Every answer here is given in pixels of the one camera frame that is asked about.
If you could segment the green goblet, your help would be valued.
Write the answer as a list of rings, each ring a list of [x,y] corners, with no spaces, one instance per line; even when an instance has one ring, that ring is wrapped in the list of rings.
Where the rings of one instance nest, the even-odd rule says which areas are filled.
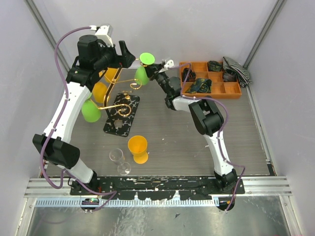
[[[86,122],[97,122],[101,117],[101,111],[98,106],[91,100],[92,93],[90,93],[87,100],[83,103],[81,107],[81,113]]]
[[[149,82],[144,65],[152,65],[155,62],[155,57],[151,53],[144,52],[140,55],[139,60],[142,65],[137,68],[134,79],[138,85],[144,86]]]

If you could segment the orange goblet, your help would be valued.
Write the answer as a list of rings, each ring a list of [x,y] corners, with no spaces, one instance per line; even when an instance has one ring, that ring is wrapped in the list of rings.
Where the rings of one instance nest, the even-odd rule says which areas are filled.
[[[133,155],[133,160],[137,164],[144,164],[148,160],[148,142],[145,137],[136,135],[128,141],[128,149]]]
[[[116,68],[108,68],[105,75],[104,75],[105,81],[108,83],[111,83],[111,81],[115,77],[117,71],[118,71],[118,69],[116,69]]]
[[[102,82],[97,82],[92,91],[94,100],[97,103],[103,104],[104,98],[106,96],[106,92],[107,92],[107,86]]]

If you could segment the gold wine glass rack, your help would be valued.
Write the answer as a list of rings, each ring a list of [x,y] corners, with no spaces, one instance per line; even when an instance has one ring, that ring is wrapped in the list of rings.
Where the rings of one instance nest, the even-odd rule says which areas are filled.
[[[111,134],[120,137],[128,137],[131,127],[140,103],[140,97],[132,95],[130,91],[119,92],[112,105],[109,104],[111,93],[116,84],[121,83],[119,79],[122,69],[117,68],[118,71],[111,83],[108,83],[104,103],[100,110],[104,110],[107,114],[107,120],[103,127],[106,134]]]

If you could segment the clear wine glass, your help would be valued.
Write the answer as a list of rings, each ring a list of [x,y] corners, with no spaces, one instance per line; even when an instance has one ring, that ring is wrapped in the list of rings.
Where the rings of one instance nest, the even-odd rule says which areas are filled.
[[[120,175],[128,175],[131,171],[131,165],[126,162],[124,153],[121,149],[116,148],[110,151],[109,158],[117,165],[117,171]]]

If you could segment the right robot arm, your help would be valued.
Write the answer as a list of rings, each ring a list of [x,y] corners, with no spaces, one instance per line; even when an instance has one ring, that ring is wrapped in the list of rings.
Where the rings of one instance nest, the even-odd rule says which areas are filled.
[[[236,190],[239,183],[236,170],[227,154],[223,136],[220,135],[224,118],[215,101],[210,97],[196,99],[181,94],[181,79],[168,77],[164,68],[166,63],[144,66],[146,75],[155,80],[166,94],[166,106],[174,111],[190,113],[196,130],[205,138],[214,163],[216,188],[226,194]]]

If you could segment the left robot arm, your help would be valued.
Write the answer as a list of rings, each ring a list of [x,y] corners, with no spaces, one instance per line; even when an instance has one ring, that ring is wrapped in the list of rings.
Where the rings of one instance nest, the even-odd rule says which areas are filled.
[[[71,134],[79,112],[97,82],[99,73],[108,68],[129,68],[135,56],[123,40],[119,41],[121,54],[115,45],[108,46],[96,35],[83,35],[77,43],[78,56],[66,77],[62,77],[64,94],[49,125],[42,134],[35,134],[32,142],[40,154],[40,168],[48,182],[44,161],[62,169],[88,195],[98,190],[97,174],[80,158],[79,148],[70,144]]]

